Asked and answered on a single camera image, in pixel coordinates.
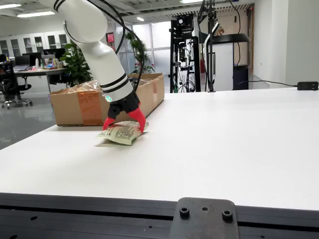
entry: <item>green plant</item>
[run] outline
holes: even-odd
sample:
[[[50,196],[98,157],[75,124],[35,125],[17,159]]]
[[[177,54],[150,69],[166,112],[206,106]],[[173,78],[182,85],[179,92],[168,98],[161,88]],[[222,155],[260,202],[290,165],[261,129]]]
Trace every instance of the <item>green plant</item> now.
[[[147,53],[147,48],[145,43],[141,41],[141,44],[140,44],[140,42],[136,39],[136,37],[134,37],[132,32],[127,32],[125,34],[125,38],[129,41],[133,50],[134,57],[139,62],[135,64],[134,71],[131,73],[131,74],[136,74],[140,72],[141,70],[140,65],[143,61],[143,58],[144,58],[144,65],[150,62],[150,55]],[[154,72],[154,64],[152,64],[151,66],[144,66],[143,73],[146,70],[148,71],[148,73]]]
[[[90,67],[86,63],[81,49],[74,43],[65,45],[66,52],[60,58],[60,61],[67,63],[66,73],[69,74],[67,84],[71,87],[91,81],[92,75],[89,72]]]

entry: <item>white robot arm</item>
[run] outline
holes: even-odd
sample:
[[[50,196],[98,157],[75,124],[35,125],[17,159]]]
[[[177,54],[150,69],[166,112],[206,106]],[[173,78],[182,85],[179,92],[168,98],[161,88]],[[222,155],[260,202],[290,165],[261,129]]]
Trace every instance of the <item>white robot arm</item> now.
[[[140,123],[141,132],[145,126],[145,116],[139,108],[140,101],[131,82],[111,47],[100,40],[107,32],[104,14],[86,0],[39,0],[64,16],[65,33],[82,50],[83,55],[105,96],[110,102],[108,117],[103,125],[105,130],[121,112]]]

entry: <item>white table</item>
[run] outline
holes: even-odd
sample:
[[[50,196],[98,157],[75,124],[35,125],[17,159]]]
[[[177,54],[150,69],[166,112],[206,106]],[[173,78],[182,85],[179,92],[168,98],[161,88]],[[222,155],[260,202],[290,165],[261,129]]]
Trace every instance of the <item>white table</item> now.
[[[49,76],[61,75],[63,72],[65,72],[65,69],[58,68],[58,69],[40,69],[38,71],[17,71],[14,74],[16,77],[46,76],[46,79],[48,81],[49,93],[51,93]]]
[[[132,146],[53,126],[0,151],[0,192],[319,210],[319,92],[167,94]]]

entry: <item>white wall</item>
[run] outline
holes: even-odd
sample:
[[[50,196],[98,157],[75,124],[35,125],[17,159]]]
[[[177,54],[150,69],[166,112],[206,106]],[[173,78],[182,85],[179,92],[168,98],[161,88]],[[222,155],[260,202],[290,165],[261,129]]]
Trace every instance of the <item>white wall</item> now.
[[[287,57],[288,0],[273,0],[270,35],[269,79],[285,82]],[[271,88],[285,87],[269,83]]]
[[[319,81],[319,0],[289,0],[286,83]]]
[[[269,80],[272,0],[255,2],[254,75]]]

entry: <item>black stripe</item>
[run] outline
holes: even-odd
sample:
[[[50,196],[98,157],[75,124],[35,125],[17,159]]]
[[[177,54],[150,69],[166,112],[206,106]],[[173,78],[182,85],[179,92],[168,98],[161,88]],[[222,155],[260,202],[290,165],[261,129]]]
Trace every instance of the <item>black stripe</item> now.
[[[119,83],[121,80],[123,80],[124,78],[126,77],[126,74],[124,73],[124,75],[122,75],[119,79],[117,79],[116,81],[113,81],[112,83],[109,83],[109,84],[105,84],[105,85],[102,85],[100,86],[101,88],[108,88],[110,86],[113,86],[117,83]]]
[[[66,0],[62,0],[59,4],[58,4],[58,6],[56,6],[56,11],[57,12],[59,12],[58,10],[59,10],[59,7],[62,5],[62,3],[64,3]]]
[[[103,92],[104,92],[104,93],[110,93],[110,92],[116,91],[116,90],[118,90],[118,89],[122,88],[124,85],[126,85],[126,84],[127,84],[127,82],[129,82],[129,79],[128,79],[128,78],[126,79],[126,81],[125,81],[125,82],[123,82],[123,83],[122,83],[122,84],[120,84],[119,86],[114,87],[114,88],[109,89],[109,90],[106,90],[106,91],[103,91]]]
[[[56,0],[54,5],[53,5],[53,9],[56,10],[56,4],[59,2],[60,0]]]
[[[67,25],[66,25],[66,21],[65,21],[65,30],[66,30],[66,32],[68,33],[68,36],[72,38],[72,40],[84,44],[84,42],[80,42],[80,41],[74,39],[73,36],[71,36],[71,34],[69,33],[69,30],[68,30],[68,27],[67,27]]]

